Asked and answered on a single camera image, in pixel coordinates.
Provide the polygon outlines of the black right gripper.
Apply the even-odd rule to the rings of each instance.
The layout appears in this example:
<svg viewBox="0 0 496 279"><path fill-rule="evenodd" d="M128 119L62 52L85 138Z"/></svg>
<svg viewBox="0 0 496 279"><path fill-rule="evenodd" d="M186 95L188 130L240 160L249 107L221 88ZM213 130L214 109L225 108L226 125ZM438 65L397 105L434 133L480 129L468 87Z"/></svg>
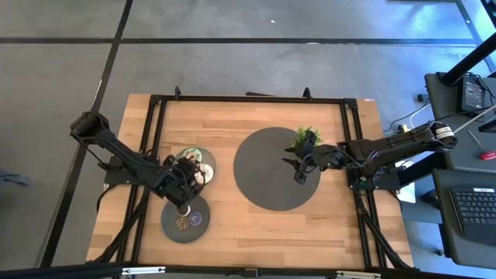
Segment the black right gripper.
<svg viewBox="0 0 496 279"><path fill-rule="evenodd" d="M285 149L289 153L311 153L309 165L317 167L320 171L327 169L341 170L345 167L345 160L342 151L333 145L315 146L315 135L311 131L306 132L305 140L299 143L296 147L292 145ZM294 169L294 180L299 184L305 184L307 178L307 157L300 160L282 159L290 164Z"/></svg>

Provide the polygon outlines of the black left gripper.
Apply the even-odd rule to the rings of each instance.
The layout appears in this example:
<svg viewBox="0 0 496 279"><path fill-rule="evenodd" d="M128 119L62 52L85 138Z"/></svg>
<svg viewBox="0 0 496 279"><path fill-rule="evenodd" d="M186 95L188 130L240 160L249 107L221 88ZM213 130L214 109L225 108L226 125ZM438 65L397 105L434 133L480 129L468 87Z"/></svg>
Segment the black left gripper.
<svg viewBox="0 0 496 279"><path fill-rule="evenodd" d="M188 207L202 191L202 183L196 178L196 174L202 177L200 163L187 157L166 157L166 167L179 177L180 186L184 190L184 194L173 194L172 202L177 209Z"/></svg>

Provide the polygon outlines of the large pale green striped donut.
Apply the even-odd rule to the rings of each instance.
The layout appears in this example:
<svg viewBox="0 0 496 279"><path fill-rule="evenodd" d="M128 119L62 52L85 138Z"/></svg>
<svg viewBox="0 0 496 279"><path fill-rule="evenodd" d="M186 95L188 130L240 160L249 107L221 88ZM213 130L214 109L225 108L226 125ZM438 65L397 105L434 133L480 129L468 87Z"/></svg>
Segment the large pale green striped donut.
<svg viewBox="0 0 496 279"><path fill-rule="evenodd" d="M195 147L190 147L182 152L181 157L184 157L185 159L190 160L191 162L194 163L201 163L203 155L200 149Z"/></svg>

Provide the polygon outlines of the green plant in white pot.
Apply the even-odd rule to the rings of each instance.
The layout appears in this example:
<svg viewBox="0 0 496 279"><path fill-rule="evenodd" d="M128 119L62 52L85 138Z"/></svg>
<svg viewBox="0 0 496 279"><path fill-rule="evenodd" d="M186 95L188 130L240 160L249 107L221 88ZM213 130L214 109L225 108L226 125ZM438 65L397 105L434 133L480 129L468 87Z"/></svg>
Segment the green plant in white pot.
<svg viewBox="0 0 496 279"><path fill-rule="evenodd" d="M321 138L321 133L319 132L318 129L313 129L311 126L308 127L299 126L297 129L297 134L294 137L294 142L292 144L292 147L296 147L299 143L302 143L305 140L307 131L311 131L315 135L316 137L314 143L315 146L318 146L323 142Z"/></svg>

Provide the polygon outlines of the round grey woven placemat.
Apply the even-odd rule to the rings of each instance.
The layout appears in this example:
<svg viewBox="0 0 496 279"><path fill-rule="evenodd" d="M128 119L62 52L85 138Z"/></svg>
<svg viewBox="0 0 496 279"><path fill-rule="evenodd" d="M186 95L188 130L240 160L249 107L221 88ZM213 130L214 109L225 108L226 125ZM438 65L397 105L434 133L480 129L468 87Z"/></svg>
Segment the round grey woven placemat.
<svg viewBox="0 0 496 279"><path fill-rule="evenodd" d="M284 150L297 133L282 127L260 129L250 134L236 151L233 170L236 184L255 205L272 211L288 211L306 203L321 179L318 170L306 175L306 182L295 180L295 168L284 161L294 154Z"/></svg>

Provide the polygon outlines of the white paper sheet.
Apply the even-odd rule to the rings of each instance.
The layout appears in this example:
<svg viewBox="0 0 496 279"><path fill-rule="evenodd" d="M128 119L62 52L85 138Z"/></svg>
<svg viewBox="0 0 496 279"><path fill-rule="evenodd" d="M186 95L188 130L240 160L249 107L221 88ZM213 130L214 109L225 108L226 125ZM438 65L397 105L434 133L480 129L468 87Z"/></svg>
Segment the white paper sheet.
<svg viewBox="0 0 496 279"><path fill-rule="evenodd" d="M401 201L401 202L407 202L411 204L416 203L416 197L415 197L415 183L412 182L401 189L396 191L396 197Z"/></svg>

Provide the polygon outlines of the black crossbar with silver brackets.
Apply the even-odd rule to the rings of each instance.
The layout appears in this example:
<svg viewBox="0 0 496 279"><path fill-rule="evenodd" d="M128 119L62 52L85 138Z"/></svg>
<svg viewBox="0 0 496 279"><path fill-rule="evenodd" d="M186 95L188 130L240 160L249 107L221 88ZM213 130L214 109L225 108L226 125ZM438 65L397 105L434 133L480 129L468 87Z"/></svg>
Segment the black crossbar with silver brackets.
<svg viewBox="0 0 496 279"><path fill-rule="evenodd" d="M19 270L1 270L0 279L102 279L116 276L141 274L224 274L248 278L261 276L302 277L350 277L359 279L481 279L423 272L416 269L391 269L366 267L359 270L338 269L294 269L267 267L190 267L190 266L138 266L132 262L85 263L58 267L38 267Z"/></svg>

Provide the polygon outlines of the dark grey desk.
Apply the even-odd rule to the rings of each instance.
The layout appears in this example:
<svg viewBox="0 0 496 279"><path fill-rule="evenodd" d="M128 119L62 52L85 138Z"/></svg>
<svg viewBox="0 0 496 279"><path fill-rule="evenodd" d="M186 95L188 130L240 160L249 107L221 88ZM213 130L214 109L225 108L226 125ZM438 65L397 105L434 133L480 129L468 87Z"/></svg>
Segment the dark grey desk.
<svg viewBox="0 0 496 279"><path fill-rule="evenodd" d="M426 74L425 83L435 119L456 113L458 87L445 86L436 74ZM450 188L462 186L496 188L496 159L480 160L481 150L467 131L471 131L488 150L496 150L496 133L480 133L479 126L482 124L472 122L455 133L458 144L451 152L432 155L439 158L438 167L433 167L432 178L440 200L441 231L447 256L459 265L496 270L496 246L462 236L449 193Z"/></svg>

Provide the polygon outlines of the light grey rod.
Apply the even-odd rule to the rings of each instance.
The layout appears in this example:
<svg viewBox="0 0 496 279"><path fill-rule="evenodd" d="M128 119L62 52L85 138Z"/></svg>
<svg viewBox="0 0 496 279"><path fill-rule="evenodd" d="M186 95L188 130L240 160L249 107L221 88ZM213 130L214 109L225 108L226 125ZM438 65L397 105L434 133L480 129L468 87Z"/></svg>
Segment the light grey rod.
<svg viewBox="0 0 496 279"><path fill-rule="evenodd" d="M456 128L454 131L453 131L453 134L457 134L459 131L461 131L462 129L464 129L466 126L470 125L472 122L475 122L477 121L478 119L480 119L481 117L483 117L484 115L488 114L489 111L491 110L494 110L496 109L496 105L492 105L490 108L484 110L482 113L480 113L479 115L477 115L476 117L472 118L471 120L465 122L463 125L461 125L460 127Z"/></svg>

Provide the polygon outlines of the black electronic box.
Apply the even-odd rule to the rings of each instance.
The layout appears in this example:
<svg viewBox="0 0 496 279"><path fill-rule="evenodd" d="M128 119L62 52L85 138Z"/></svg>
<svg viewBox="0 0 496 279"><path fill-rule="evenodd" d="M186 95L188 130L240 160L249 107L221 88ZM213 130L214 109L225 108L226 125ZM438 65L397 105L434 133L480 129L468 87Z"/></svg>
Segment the black electronic box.
<svg viewBox="0 0 496 279"><path fill-rule="evenodd" d="M463 77L460 84L458 109L475 113L485 107L485 91L476 77Z"/></svg>

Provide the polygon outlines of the black keyboard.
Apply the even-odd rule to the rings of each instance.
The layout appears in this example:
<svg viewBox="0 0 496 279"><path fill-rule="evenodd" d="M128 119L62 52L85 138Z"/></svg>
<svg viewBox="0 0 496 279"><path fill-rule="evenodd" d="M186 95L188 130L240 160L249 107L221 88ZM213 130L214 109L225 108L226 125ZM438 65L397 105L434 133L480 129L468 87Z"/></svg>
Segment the black keyboard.
<svg viewBox="0 0 496 279"><path fill-rule="evenodd" d="M462 236L496 246L496 188L451 188L449 196Z"/></svg>

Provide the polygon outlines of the black pole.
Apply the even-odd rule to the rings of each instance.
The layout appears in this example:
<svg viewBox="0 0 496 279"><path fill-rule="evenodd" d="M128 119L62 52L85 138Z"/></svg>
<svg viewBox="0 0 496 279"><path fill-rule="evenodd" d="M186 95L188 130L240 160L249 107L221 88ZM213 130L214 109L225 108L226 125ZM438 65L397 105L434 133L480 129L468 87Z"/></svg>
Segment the black pole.
<svg viewBox="0 0 496 279"><path fill-rule="evenodd" d="M476 66L486 57L489 57L496 50L496 32L487 38L483 43L476 47L475 50L470 52L451 70L442 74L439 81L445 86L450 86L462 78L471 68Z"/></svg>

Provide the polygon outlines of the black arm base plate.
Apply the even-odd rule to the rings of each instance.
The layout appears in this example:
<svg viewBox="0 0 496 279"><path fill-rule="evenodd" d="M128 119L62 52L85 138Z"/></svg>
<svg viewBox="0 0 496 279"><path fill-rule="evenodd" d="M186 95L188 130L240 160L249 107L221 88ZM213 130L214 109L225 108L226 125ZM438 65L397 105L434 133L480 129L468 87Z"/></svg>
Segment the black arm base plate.
<svg viewBox="0 0 496 279"><path fill-rule="evenodd" d="M357 170L346 172L348 185L355 190L397 191L401 188L397 171L376 172L369 177L360 175Z"/></svg>
<svg viewBox="0 0 496 279"><path fill-rule="evenodd" d="M157 167L158 162L148 156L141 157L140 155L125 159L125 162L131 162L136 166L141 167ZM105 184L142 184L143 181L136 177L132 172L125 167L124 163L117 156L112 155L108 163L101 165L101 168L106 172L104 183Z"/></svg>

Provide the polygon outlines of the black table frame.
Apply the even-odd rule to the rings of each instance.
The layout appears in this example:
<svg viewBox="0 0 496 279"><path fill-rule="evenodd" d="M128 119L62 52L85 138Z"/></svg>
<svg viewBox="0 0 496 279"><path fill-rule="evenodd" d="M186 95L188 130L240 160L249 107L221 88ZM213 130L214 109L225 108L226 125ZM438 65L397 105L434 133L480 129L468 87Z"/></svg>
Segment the black table frame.
<svg viewBox="0 0 496 279"><path fill-rule="evenodd" d="M356 109L307 102L301 97L185 95L169 98L158 153L165 157L188 146L209 150L216 162L212 183L202 192L211 212L205 234L192 243L168 239L160 225L165 201L151 196L140 233L141 264L190 267L362 270L378 265L372 237L360 238L356 205L346 174L328 170L314 195L286 212L250 202L234 176L236 151L251 133L269 127L310 126L328 143L363 134L381 137L376 102L360 99Z"/></svg>

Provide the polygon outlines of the red-handled screwdriver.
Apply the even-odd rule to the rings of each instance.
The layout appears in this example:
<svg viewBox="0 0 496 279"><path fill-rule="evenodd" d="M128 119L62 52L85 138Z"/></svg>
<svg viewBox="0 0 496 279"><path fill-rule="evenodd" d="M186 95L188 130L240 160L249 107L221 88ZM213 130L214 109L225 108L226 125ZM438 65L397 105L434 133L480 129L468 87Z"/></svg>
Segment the red-handled screwdriver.
<svg viewBox="0 0 496 279"><path fill-rule="evenodd" d="M479 158L481 160L493 160L496 159L496 151L486 149L479 139L470 131L467 131L472 140L475 142L477 148L480 150Z"/></svg>

